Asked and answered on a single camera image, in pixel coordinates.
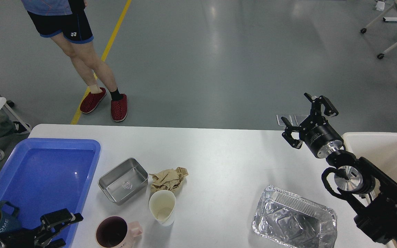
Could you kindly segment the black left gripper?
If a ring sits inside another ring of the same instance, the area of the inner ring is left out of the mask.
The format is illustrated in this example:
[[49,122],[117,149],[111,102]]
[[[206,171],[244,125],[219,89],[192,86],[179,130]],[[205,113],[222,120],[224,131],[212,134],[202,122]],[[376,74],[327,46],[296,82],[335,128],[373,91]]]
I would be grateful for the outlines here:
[[81,222],[81,213],[71,213],[68,209],[54,211],[40,217],[41,225],[36,229],[19,229],[0,233],[0,248],[62,248],[64,239],[52,240],[69,225]]

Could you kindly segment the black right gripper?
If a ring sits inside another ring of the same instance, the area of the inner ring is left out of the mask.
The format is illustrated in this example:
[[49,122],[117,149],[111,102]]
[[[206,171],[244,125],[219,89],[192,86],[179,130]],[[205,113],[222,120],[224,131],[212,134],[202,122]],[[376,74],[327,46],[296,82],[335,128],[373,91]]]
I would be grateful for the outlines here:
[[[288,118],[282,116],[281,120],[285,124],[282,137],[292,148],[300,149],[304,142],[316,158],[326,158],[344,145],[344,140],[324,117],[334,117],[339,112],[323,95],[316,97],[304,93],[304,96],[311,102],[310,115],[299,126],[293,126]],[[293,138],[292,133],[299,133],[300,139]]]

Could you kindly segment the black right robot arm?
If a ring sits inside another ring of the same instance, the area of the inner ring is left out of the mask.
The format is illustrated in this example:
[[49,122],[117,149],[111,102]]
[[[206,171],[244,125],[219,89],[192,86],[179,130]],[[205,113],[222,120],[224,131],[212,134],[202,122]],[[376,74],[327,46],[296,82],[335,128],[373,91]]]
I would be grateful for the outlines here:
[[346,150],[327,120],[338,115],[327,97],[304,96],[311,103],[310,114],[297,126],[282,117],[282,137],[291,147],[299,149],[304,143],[316,158],[326,159],[329,168],[321,175],[323,185],[356,212],[357,228],[376,243],[397,243],[397,182],[365,157]]

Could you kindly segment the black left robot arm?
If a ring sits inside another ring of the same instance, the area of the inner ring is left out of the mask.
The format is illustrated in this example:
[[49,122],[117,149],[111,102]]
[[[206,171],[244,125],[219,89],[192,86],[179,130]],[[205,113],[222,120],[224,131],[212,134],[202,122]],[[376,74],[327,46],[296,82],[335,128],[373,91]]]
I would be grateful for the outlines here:
[[62,209],[40,217],[41,224],[34,229],[0,232],[0,248],[62,248],[66,245],[63,238],[55,236],[67,226],[83,220],[80,213]]

